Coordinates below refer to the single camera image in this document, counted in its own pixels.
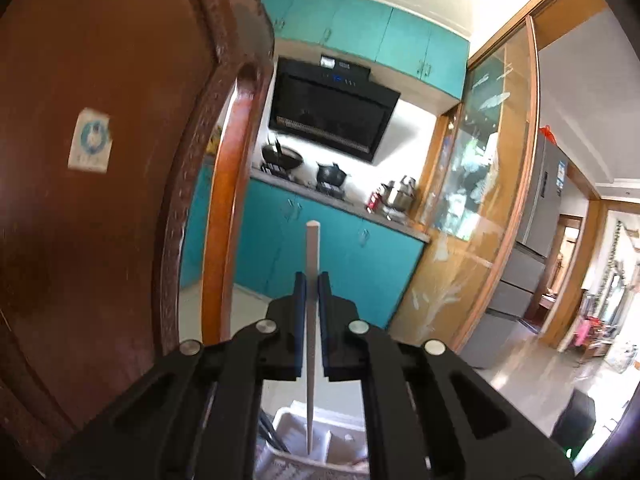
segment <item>gray countertop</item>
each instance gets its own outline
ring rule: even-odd
[[[261,170],[258,170],[257,168],[251,168],[251,178],[260,180],[261,182],[270,184],[271,186],[286,189],[287,191],[290,191],[292,193],[298,194],[305,198],[309,198],[311,200],[315,200],[316,202],[319,202],[321,204],[335,207],[336,209],[347,212],[349,214],[359,216],[360,218],[364,218],[369,222],[382,225],[388,229],[392,229],[393,231],[398,231],[399,233],[411,236],[412,238],[420,240],[421,242],[425,242],[428,244],[431,241],[431,238],[428,234],[412,229],[411,227],[403,225],[401,223],[389,220],[381,215],[370,213],[369,211],[367,211],[367,208],[364,206],[364,204],[353,204],[351,202],[338,200],[337,198],[334,198],[332,196],[320,193],[315,189],[311,189],[302,184],[297,184],[296,182],[284,180],[283,178],[265,173]]]

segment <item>pink cloth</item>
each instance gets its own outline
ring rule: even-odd
[[[591,323],[589,322],[588,319],[583,319],[582,322],[580,322],[580,326],[578,327],[578,330],[575,331],[576,346],[582,346],[582,343],[584,343],[584,340],[587,339],[590,326],[591,326]]]

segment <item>white plastic basket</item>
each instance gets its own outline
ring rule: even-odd
[[[332,420],[314,415],[314,443],[308,456],[306,416],[291,408],[280,408],[273,425],[291,453],[278,451],[265,444],[255,465],[255,480],[368,479],[368,470],[357,470],[353,466],[367,458],[364,428],[337,418]]]

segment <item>doorway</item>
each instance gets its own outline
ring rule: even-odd
[[[545,270],[522,317],[523,324],[536,334],[540,332],[546,317],[556,304],[575,253],[581,223],[582,218],[579,216],[561,214],[558,219]]]

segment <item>refrigerator handle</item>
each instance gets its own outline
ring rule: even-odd
[[[546,189],[546,178],[549,176],[548,172],[545,171],[545,177],[542,180],[542,191],[540,191],[540,196],[542,198],[545,197],[545,189]]]

